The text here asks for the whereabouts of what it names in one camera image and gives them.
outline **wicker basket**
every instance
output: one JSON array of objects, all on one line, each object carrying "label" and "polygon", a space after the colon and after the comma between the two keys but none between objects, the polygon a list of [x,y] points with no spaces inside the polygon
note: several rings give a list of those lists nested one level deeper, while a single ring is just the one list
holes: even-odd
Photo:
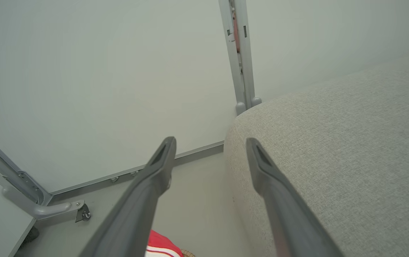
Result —
[{"label": "wicker basket", "polygon": [[195,257],[195,255],[187,250],[181,249],[182,254],[184,257]]}]

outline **floor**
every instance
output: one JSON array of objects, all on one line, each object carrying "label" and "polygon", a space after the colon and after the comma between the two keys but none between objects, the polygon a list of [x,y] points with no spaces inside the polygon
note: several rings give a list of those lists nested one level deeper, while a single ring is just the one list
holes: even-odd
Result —
[{"label": "floor", "polygon": [[[68,201],[84,199],[90,221],[73,216],[37,222],[40,236],[17,252],[21,256],[78,256],[131,181]],[[223,153],[177,166],[170,189],[160,197],[152,229],[197,257],[249,257],[250,247],[224,170]]]}]

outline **gray fabric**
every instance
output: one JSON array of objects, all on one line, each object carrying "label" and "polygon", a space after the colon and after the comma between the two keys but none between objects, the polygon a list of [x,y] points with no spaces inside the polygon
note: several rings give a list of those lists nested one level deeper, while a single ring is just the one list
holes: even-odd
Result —
[{"label": "gray fabric", "polygon": [[238,116],[225,144],[255,256],[275,256],[245,140],[257,138],[346,256],[409,256],[409,59],[337,78]]}]

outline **red garment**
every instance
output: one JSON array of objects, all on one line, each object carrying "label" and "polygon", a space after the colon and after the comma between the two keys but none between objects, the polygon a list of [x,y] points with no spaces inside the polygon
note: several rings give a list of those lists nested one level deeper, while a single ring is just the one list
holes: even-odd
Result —
[{"label": "red garment", "polygon": [[184,257],[184,255],[167,237],[151,230],[145,257]]}]

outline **fabric upholstery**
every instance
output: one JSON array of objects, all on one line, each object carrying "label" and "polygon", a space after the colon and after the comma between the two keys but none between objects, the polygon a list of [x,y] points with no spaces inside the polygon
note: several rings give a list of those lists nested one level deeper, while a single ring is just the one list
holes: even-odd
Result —
[{"label": "fabric upholstery", "polygon": [[224,154],[253,254],[275,256],[245,141],[257,138],[345,256],[409,256],[409,58],[260,104]]}]

